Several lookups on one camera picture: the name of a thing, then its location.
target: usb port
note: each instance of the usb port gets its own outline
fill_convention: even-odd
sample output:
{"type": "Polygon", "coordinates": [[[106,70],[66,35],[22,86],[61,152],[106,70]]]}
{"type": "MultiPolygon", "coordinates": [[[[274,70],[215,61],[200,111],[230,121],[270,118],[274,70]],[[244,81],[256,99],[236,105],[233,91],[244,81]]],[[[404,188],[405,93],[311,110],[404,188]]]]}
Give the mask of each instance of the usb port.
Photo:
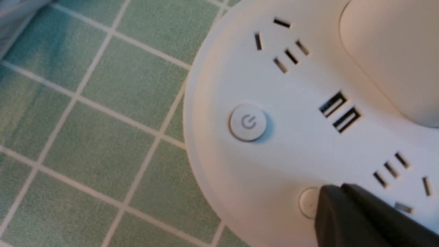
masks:
{"type": "Polygon", "coordinates": [[[346,98],[343,96],[342,92],[338,92],[330,100],[320,107],[320,111],[325,117],[329,117],[334,113],[340,106],[346,103],[346,98]]]}
{"type": "Polygon", "coordinates": [[[340,133],[342,133],[360,117],[361,115],[358,113],[357,110],[355,110],[355,107],[352,107],[352,109],[346,112],[346,114],[344,114],[339,120],[334,123],[334,127],[340,133]]]}

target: power button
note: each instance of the power button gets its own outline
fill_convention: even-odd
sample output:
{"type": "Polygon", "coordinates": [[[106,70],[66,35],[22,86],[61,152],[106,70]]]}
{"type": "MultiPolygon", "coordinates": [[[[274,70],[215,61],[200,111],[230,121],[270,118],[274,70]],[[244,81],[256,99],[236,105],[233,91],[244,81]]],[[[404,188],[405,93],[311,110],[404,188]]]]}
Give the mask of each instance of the power button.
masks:
{"type": "Polygon", "coordinates": [[[252,142],[261,137],[267,128],[264,112],[255,105],[239,105],[230,118],[230,130],[234,137],[244,142],[252,142]]]}

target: white plastic casing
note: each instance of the white plastic casing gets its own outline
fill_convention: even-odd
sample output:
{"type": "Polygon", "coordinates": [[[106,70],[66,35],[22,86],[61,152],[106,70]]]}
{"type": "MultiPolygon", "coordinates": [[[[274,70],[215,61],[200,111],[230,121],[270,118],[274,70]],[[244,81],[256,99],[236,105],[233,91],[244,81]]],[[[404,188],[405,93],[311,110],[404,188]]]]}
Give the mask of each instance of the white plastic casing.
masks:
{"type": "Polygon", "coordinates": [[[340,35],[353,60],[405,116],[439,127],[439,1],[352,0],[340,35]]]}
{"type": "Polygon", "coordinates": [[[189,160],[209,204],[252,246],[316,247],[300,195],[345,182],[411,207],[402,213],[439,230],[439,132],[407,120],[345,51],[339,21],[347,4],[241,1],[193,63],[184,101],[189,160]],[[338,92],[346,102],[326,117],[320,108],[338,92]],[[255,142],[230,133],[230,115],[241,104],[267,115],[255,142]],[[340,133],[333,124],[352,108],[361,117],[340,133]]]}

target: white grout line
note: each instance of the white grout line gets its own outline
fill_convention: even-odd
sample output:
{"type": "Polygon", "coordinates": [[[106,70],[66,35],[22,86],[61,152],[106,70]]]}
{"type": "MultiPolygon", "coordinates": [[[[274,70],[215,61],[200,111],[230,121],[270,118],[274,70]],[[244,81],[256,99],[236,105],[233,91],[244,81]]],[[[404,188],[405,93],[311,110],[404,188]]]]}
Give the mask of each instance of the white grout line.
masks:
{"type": "Polygon", "coordinates": [[[0,240],[0,247],[13,247],[13,246],[0,240]]]}
{"type": "Polygon", "coordinates": [[[211,247],[216,247],[218,245],[218,243],[220,242],[220,239],[221,239],[221,235],[224,232],[225,227],[226,227],[226,224],[224,223],[224,221],[221,221],[221,223],[218,226],[218,229],[216,230],[215,235],[213,236],[211,247]]]}
{"type": "Polygon", "coordinates": [[[139,41],[137,41],[135,39],[132,39],[132,38],[130,38],[130,37],[124,35],[124,34],[121,34],[121,33],[118,33],[118,32],[114,32],[114,36],[118,37],[118,38],[120,38],[120,39],[122,39],[122,40],[124,40],[124,41],[126,41],[126,42],[128,42],[130,44],[132,44],[132,45],[135,45],[135,46],[137,46],[137,47],[139,47],[139,48],[141,48],[141,49],[143,49],[145,51],[148,51],[149,53],[152,53],[152,54],[154,54],[154,55],[156,55],[158,57],[161,57],[162,59],[165,59],[165,60],[167,60],[167,61],[169,61],[169,62],[171,62],[171,63],[173,63],[175,65],[178,65],[178,66],[180,66],[182,68],[185,68],[187,70],[191,69],[191,66],[189,64],[187,64],[185,62],[182,62],[182,61],[180,61],[180,60],[178,60],[176,58],[173,58],[173,57],[171,57],[171,56],[169,56],[169,55],[167,55],[167,54],[165,54],[165,53],[163,53],[163,52],[161,52],[159,50],[156,50],[156,49],[154,49],[154,48],[152,48],[152,47],[150,47],[148,45],[145,45],[144,43],[141,43],[141,42],[139,42],[139,41]]]}
{"type": "Polygon", "coordinates": [[[35,161],[30,160],[30,159],[24,157],[23,155],[18,154],[18,153],[14,152],[14,151],[12,151],[10,149],[7,149],[5,147],[0,146],[0,153],[4,153],[4,154],[6,154],[6,155],[8,155],[8,156],[10,156],[10,157],[20,161],[23,164],[29,165],[30,167],[35,167],[36,166],[36,162],[35,161]]]}
{"type": "Polygon", "coordinates": [[[219,11],[216,14],[215,20],[213,21],[212,27],[215,27],[216,23],[221,19],[221,17],[223,16],[224,10],[226,10],[228,8],[228,3],[229,0],[224,0],[224,2],[222,4],[219,5],[219,11]]]}
{"type": "Polygon", "coordinates": [[[140,167],[140,170],[136,174],[136,177],[134,178],[134,181],[130,187],[130,190],[128,191],[127,195],[125,196],[125,199],[123,201],[123,205],[121,206],[119,212],[116,215],[116,218],[114,219],[112,225],[110,226],[110,229],[107,232],[107,235],[105,236],[101,247],[107,247],[110,244],[111,238],[113,237],[117,226],[119,225],[120,221],[122,220],[124,213],[129,208],[130,201],[133,198],[134,193],[135,193],[137,187],[139,186],[140,181],[142,180],[142,177],[145,174],[145,171],[146,171],[150,161],[152,160],[152,157],[153,157],[153,155],[158,147],[158,144],[161,140],[161,136],[164,135],[169,123],[171,122],[172,116],[174,115],[175,110],[177,109],[178,104],[183,97],[184,89],[186,88],[185,85],[186,85],[186,81],[183,83],[183,86],[180,88],[178,95],[176,96],[174,102],[172,103],[171,108],[170,108],[168,114],[166,115],[166,118],[163,121],[162,126],[160,127],[159,135],[156,136],[156,138],[154,139],[154,142],[152,143],[152,145],[148,151],[148,154],[146,155],[145,160],[143,161],[143,163],[140,167]]]}
{"type": "Polygon", "coordinates": [[[98,22],[96,22],[96,21],[94,21],[94,20],[92,20],[92,19],[90,19],[90,18],[88,18],[88,17],[86,17],[84,15],[81,15],[79,13],[76,13],[76,12],[72,11],[72,10],[69,10],[68,8],[63,7],[63,6],[59,5],[59,4],[51,3],[50,6],[52,8],[54,8],[54,9],[57,9],[57,10],[59,10],[61,12],[66,13],[66,14],[72,16],[72,17],[75,17],[76,19],[79,19],[79,20],[81,20],[83,22],[86,22],[86,23],[94,26],[95,28],[102,29],[102,30],[104,30],[106,32],[110,32],[110,30],[111,30],[111,28],[109,28],[109,27],[107,27],[105,25],[102,25],[102,24],[100,24],[100,23],[98,23],[98,22]]]}
{"type": "Polygon", "coordinates": [[[186,144],[184,144],[183,142],[180,142],[180,141],[178,141],[178,140],[176,140],[176,139],[174,139],[172,137],[169,137],[167,135],[163,135],[162,139],[164,141],[167,141],[167,142],[171,143],[171,144],[174,144],[175,146],[177,146],[177,147],[179,147],[181,149],[186,150],[186,144]]]}
{"type": "Polygon", "coordinates": [[[197,238],[194,238],[188,234],[185,234],[182,231],[177,232],[177,236],[179,236],[180,238],[186,240],[187,242],[192,243],[194,245],[197,245],[199,247],[210,247],[210,244],[204,243],[203,241],[201,241],[197,238]]]}
{"type": "Polygon", "coordinates": [[[84,104],[86,104],[86,105],[88,105],[88,106],[90,106],[92,108],[95,108],[96,110],[104,112],[107,115],[110,115],[110,116],[112,116],[112,117],[114,117],[114,118],[116,118],[116,119],[118,119],[118,120],[120,120],[120,121],[122,121],[122,122],[124,122],[126,124],[129,124],[129,125],[131,125],[133,127],[139,128],[139,129],[145,131],[146,133],[149,133],[149,134],[154,135],[154,136],[159,135],[158,131],[156,131],[156,130],[150,128],[150,127],[147,127],[147,126],[145,126],[145,125],[143,125],[143,124],[141,124],[141,123],[139,123],[137,121],[134,121],[134,120],[132,120],[132,119],[130,119],[130,118],[120,114],[120,113],[117,113],[117,112],[115,112],[115,111],[113,111],[111,109],[108,109],[105,106],[99,105],[98,103],[93,102],[93,101],[91,101],[91,100],[89,100],[87,98],[79,96],[78,97],[78,101],[81,102],[81,103],[84,103],[84,104]]]}
{"type": "Polygon", "coordinates": [[[67,96],[73,97],[75,95],[75,93],[73,93],[73,92],[71,92],[71,91],[69,91],[69,90],[67,90],[67,89],[65,89],[63,87],[60,87],[57,84],[55,84],[53,82],[50,82],[50,81],[48,81],[48,80],[46,80],[46,79],[44,79],[44,78],[42,78],[40,76],[37,76],[37,75],[35,75],[35,74],[25,70],[25,69],[22,69],[22,68],[20,68],[20,67],[18,67],[16,65],[13,65],[13,64],[5,61],[5,60],[3,60],[1,62],[1,64],[3,66],[5,66],[5,67],[11,69],[11,70],[14,70],[15,72],[18,72],[18,73],[20,73],[20,74],[22,74],[24,76],[27,76],[30,79],[32,79],[32,80],[34,80],[36,82],[39,82],[39,83],[41,83],[41,84],[43,84],[43,85],[45,85],[47,87],[50,87],[50,88],[52,88],[52,89],[54,89],[54,90],[56,90],[56,91],[58,91],[60,93],[63,93],[65,95],[67,95],[67,96]]]}
{"type": "Polygon", "coordinates": [[[158,57],[161,57],[162,59],[165,59],[165,60],[167,60],[167,61],[169,61],[169,62],[171,62],[171,63],[173,63],[173,64],[175,64],[177,66],[180,66],[180,67],[188,69],[188,70],[191,69],[191,66],[189,64],[187,64],[185,62],[182,62],[182,61],[180,61],[180,60],[178,60],[176,58],[173,58],[173,57],[169,56],[168,54],[165,54],[165,53],[163,53],[163,52],[161,52],[159,50],[156,50],[156,49],[154,49],[154,48],[152,48],[152,47],[150,47],[148,45],[145,45],[145,44],[143,44],[143,43],[141,43],[141,42],[139,42],[139,41],[137,41],[135,39],[132,39],[132,38],[130,38],[130,37],[124,35],[124,34],[121,34],[121,33],[117,32],[116,29],[108,28],[108,27],[106,27],[106,26],[104,26],[104,25],[102,25],[102,24],[100,24],[100,23],[98,23],[98,22],[88,18],[88,17],[85,17],[85,16],[83,16],[81,14],[78,14],[78,13],[72,11],[72,10],[69,10],[69,9],[59,5],[59,4],[51,4],[51,6],[53,8],[55,8],[55,9],[61,11],[61,12],[64,12],[64,13],[66,13],[66,14],[72,16],[72,17],[75,17],[75,18],[77,18],[77,19],[79,19],[79,20],[81,20],[83,22],[86,22],[86,23],[88,23],[88,24],[90,24],[90,25],[92,25],[92,26],[94,26],[94,27],[96,27],[98,29],[101,29],[101,30],[103,30],[103,31],[105,31],[107,33],[110,33],[113,36],[118,37],[118,38],[120,38],[120,39],[122,39],[122,40],[124,40],[124,41],[126,41],[126,42],[128,42],[130,44],[132,44],[132,45],[135,45],[135,46],[139,47],[140,49],[143,49],[145,51],[148,51],[149,53],[152,53],[152,54],[154,54],[154,55],[156,55],[158,57]]]}
{"type": "MultiPolygon", "coordinates": [[[[207,2],[209,2],[209,3],[211,3],[211,4],[214,4],[214,5],[216,5],[216,6],[218,6],[218,7],[222,7],[223,5],[224,5],[224,2],[219,2],[219,1],[217,1],[217,0],[206,0],[207,2]]],[[[229,10],[230,9],[230,7],[229,6],[225,6],[224,7],[224,9],[225,10],[229,10]]]]}
{"type": "MultiPolygon", "coordinates": [[[[113,31],[116,30],[116,28],[117,28],[118,24],[120,23],[120,20],[122,19],[122,16],[125,13],[125,10],[126,10],[126,8],[127,8],[129,3],[130,3],[130,0],[126,0],[124,2],[124,4],[122,5],[122,8],[120,9],[116,19],[113,22],[112,27],[111,27],[111,29],[113,31]]],[[[37,171],[42,167],[44,158],[46,157],[47,153],[49,152],[49,149],[52,146],[53,142],[55,141],[55,138],[56,138],[57,134],[61,130],[62,125],[66,121],[68,114],[73,109],[73,106],[75,105],[78,96],[81,94],[82,90],[86,86],[88,80],[91,77],[91,74],[93,73],[94,69],[96,68],[100,58],[104,54],[104,51],[105,51],[106,47],[110,43],[111,37],[112,37],[112,34],[110,32],[110,33],[107,34],[104,42],[102,43],[101,47],[99,48],[95,58],[93,59],[93,62],[89,66],[85,76],[83,77],[81,83],[79,84],[78,89],[76,90],[75,95],[72,97],[72,99],[71,99],[70,103],[68,104],[67,108],[64,110],[63,114],[61,115],[61,118],[58,121],[57,125],[55,126],[55,129],[50,134],[49,139],[46,142],[46,144],[44,145],[44,148],[41,151],[40,156],[38,157],[38,160],[37,160],[35,166],[32,168],[32,171],[31,171],[30,175],[28,176],[28,178],[26,179],[22,189],[20,190],[20,193],[18,194],[17,198],[15,199],[14,203],[10,207],[8,213],[6,214],[2,224],[0,225],[0,237],[6,231],[6,228],[7,228],[8,224],[11,222],[15,212],[18,209],[18,206],[20,205],[21,201],[23,200],[24,195],[26,194],[27,190],[29,189],[30,184],[32,183],[33,179],[35,178],[37,171]]]]}
{"type": "Polygon", "coordinates": [[[47,175],[57,179],[57,180],[65,183],[65,184],[70,185],[71,187],[73,187],[75,189],[78,189],[78,190],[80,190],[80,191],[82,191],[82,192],[84,192],[86,194],[89,194],[92,197],[98,198],[98,199],[100,199],[100,200],[102,200],[102,201],[104,201],[104,202],[106,202],[108,204],[111,204],[111,205],[116,206],[116,207],[121,207],[122,206],[122,203],[120,203],[118,200],[113,199],[113,198],[111,198],[109,196],[106,196],[106,195],[104,195],[104,194],[102,194],[102,193],[100,193],[100,192],[98,192],[98,191],[96,191],[96,190],[94,190],[92,188],[89,188],[89,187],[87,187],[87,186],[85,186],[83,184],[80,184],[80,183],[74,181],[73,179],[70,179],[70,178],[68,178],[68,177],[66,177],[66,176],[64,176],[64,175],[62,175],[60,173],[55,172],[52,169],[49,169],[49,168],[47,168],[45,166],[41,166],[39,168],[39,170],[41,172],[43,172],[43,173],[45,173],[45,174],[47,174],[47,175]]]}

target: power symbol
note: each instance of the power symbol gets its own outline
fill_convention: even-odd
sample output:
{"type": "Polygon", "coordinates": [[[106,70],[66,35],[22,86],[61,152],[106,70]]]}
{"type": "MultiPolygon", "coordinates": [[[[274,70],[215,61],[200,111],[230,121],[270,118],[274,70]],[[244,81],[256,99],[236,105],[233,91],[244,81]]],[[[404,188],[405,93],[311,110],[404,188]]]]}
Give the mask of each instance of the power symbol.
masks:
{"type": "Polygon", "coordinates": [[[242,117],[241,124],[244,127],[244,129],[252,130],[253,128],[256,127],[255,119],[256,119],[255,116],[251,116],[250,114],[247,114],[242,117]]]}

